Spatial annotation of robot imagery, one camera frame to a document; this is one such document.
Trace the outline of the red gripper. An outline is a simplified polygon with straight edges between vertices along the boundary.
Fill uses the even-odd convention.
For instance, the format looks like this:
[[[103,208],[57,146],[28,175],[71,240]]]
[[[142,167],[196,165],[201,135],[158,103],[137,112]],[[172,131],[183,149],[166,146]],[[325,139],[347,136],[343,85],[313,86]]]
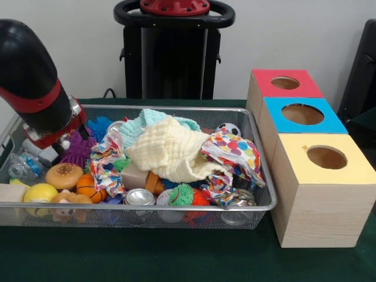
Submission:
[[[66,150],[61,143],[56,143],[63,135],[69,133],[72,130],[78,131],[82,139],[89,139],[90,134],[86,130],[84,122],[86,121],[85,111],[78,101],[70,101],[70,109],[72,110],[72,118],[67,126],[56,133],[49,135],[36,134],[32,138],[32,143],[40,149],[45,149],[52,146],[58,155],[64,155]]]

